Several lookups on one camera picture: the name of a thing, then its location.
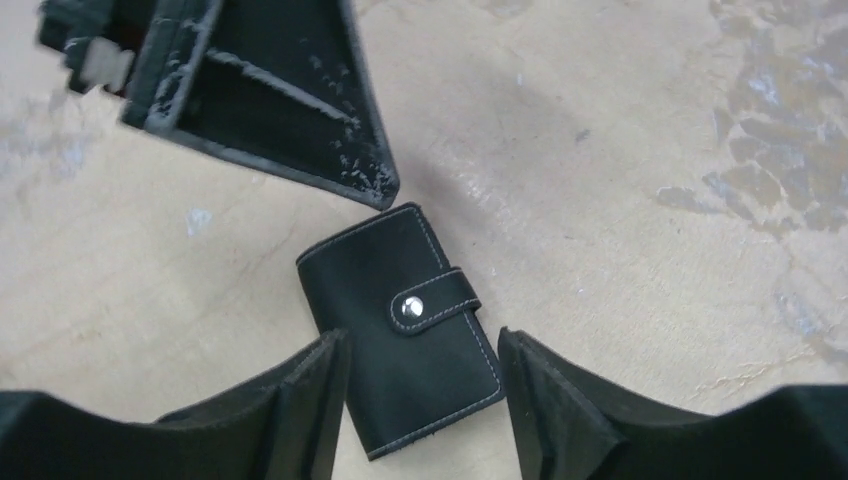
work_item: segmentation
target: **marble surface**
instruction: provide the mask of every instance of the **marble surface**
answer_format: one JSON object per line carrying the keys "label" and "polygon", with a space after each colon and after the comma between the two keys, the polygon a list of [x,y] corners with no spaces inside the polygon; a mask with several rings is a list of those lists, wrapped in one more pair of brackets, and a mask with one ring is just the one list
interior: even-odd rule
{"label": "marble surface", "polygon": [[[373,214],[116,124],[0,5],[0,388],[150,421],[316,337],[295,257]],[[720,413],[848,381],[848,3],[357,0],[403,182],[508,325]],[[505,403],[340,479],[515,479]]]}

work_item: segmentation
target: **black metal bracket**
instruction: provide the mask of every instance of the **black metal bracket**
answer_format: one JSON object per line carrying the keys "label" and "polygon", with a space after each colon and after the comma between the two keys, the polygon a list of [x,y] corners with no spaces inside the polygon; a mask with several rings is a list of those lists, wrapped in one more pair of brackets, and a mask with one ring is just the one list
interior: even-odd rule
{"label": "black metal bracket", "polygon": [[848,387],[791,386],[719,417],[655,402],[501,330],[524,480],[848,478]]}
{"label": "black metal bracket", "polygon": [[122,121],[383,210],[400,188],[350,0],[46,0],[39,42]]}
{"label": "black metal bracket", "polygon": [[0,392],[0,478],[330,480],[350,368],[328,332],[285,363],[153,424]]}

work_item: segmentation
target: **wallet strap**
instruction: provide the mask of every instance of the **wallet strap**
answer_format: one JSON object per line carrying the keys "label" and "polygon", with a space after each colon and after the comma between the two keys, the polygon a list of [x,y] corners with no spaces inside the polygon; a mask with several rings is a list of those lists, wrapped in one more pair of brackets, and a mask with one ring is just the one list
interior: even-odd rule
{"label": "wallet strap", "polygon": [[462,270],[451,268],[395,295],[389,303],[389,317],[395,331],[416,335],[442,320],[480,306]]}

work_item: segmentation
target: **card holder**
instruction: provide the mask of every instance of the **card holder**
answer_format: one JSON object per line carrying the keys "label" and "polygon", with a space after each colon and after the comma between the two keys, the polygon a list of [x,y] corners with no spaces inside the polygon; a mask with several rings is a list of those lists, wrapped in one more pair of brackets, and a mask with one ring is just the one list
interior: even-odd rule
{"label": "card holder", "polygon": [[480,300],[418,205],[318,243],[297,267],[318,329],[352,340],[348,410],[370,460],[504,397]]}

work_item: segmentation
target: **metal button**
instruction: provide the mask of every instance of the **metal button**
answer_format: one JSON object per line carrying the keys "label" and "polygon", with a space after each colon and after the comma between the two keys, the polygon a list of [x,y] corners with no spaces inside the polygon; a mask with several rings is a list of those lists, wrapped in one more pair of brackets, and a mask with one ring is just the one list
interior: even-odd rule
{"label": "metal button", "polygon": [[403,301],[400,311],[406,317],[418,318],[424,313],[424,302],[418,297],[409,297]]}

